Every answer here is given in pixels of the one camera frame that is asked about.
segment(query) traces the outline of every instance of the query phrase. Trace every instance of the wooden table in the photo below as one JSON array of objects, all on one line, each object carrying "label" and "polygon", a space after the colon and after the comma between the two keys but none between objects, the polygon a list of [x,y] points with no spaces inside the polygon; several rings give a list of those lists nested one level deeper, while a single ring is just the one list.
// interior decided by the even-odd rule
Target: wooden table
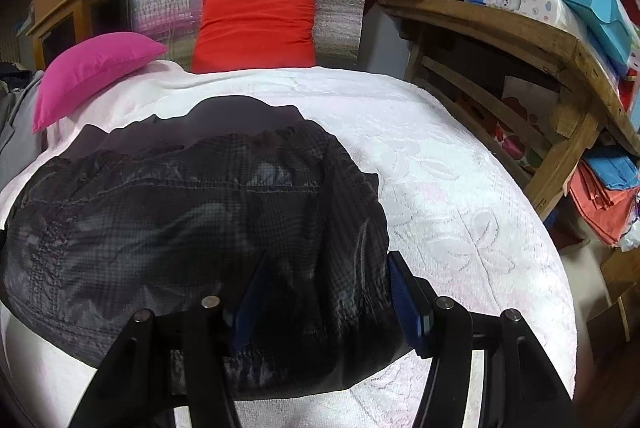
[{"label": "wooden table", "polygon": [[[421,65],[435,72],[495,115],[543,158],[535,175],[529,178],[465,110],[439,90],[423,86],[495,154],[523,188],[540,218],[546,218],[556,205],[562,196],[562,186],[603,127],[629,153],[640,156],[640,137],[618,95],[591,53],[573,35],[526,16],[465,2],[378,0],[378,3],[386,14],[420,24],[420,31],[413,38],[405,80],[415,82]],[[492,45],[555,77],[561,88],[550,121],[557,134],[543,135],[498,98],[430,58],[429,53],[438,46],[438,29]]]}]

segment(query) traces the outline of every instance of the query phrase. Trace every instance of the bed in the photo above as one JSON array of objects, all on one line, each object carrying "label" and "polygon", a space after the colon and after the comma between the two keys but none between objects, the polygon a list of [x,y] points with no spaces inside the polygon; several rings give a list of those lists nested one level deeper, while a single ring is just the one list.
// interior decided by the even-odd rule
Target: bed
[{"label": "bed", "polygon": [[[111,131],[156,114],[186,114],[210,96],[246,94],[295,105],[334,134],[363,172],[377,173],[389,249],[415,275],[471,311],[523,312],[570,394],[576,331],[556,249],[533,208],[491,153],[429,93],[384,75],[314,68],[194,75],[154,61],[47,129],[48,149],[0,193],[0,224],[31,175],[82,126]],[[0,313],[2,364],[39,426],[66,427],[94,369]],[[481,354],[474,355],[465,427],[476,426]],[[245,427],[409,427],[430,361],[407,354],[349,390],[237,403]],[[177,425],[188,426],[185,410]]]}]

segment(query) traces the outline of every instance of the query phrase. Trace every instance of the metal screw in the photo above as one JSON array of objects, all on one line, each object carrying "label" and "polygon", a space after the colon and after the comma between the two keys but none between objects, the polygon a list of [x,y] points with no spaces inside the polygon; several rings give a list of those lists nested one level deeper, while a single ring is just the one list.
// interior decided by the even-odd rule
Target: metal screw
[{"label": "metal screw", "polygon": [[213,309],[220,305],[220,298],[217,296],[205,296],[200,303],[205,309]]},{"label": "metal screw", "polygon": [[519,322],[522,319],[522,315],[517,309],[507,309],[505,310],[504,315],[507,316],[507,318],[509,318],[512,322]]},{"label": "metal screw", "polygon": [[149,309],[140,309],[133,315],[133,320],[136,323],[146,322],[151,318],[151,311]]},{"label": "metal screw", "polygon": [[448,296],[440,296],[436,298],[436,305],[440,307],[440,309],[449,310],[453,308],[455,302],[449,298]]}]

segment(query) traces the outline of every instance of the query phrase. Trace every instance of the wooden tabletop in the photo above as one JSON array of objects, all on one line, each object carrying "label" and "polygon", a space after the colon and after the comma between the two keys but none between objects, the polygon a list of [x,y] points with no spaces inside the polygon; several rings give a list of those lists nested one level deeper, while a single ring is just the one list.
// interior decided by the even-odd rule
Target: wooden tabletop
[{"label": "wooden tabletop", "polygon": [[378,0],[390,16],[464,34],[493,45],[554,76],[574,93],[601,102],[605,126],[630,153],[640,156],[640,137],[604,71],[584,44],[551,25],[503,11],[452,0]]}]

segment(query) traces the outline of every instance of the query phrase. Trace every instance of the blue cloth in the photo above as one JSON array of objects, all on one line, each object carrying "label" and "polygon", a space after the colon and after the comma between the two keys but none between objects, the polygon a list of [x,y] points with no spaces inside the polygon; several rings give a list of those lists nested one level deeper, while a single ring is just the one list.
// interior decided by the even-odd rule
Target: blue cloth
[{"label": "blue cloth", "polygon": [[620,146],[594,146],[582,158],[607,189],[640,186],[638,168]]}]

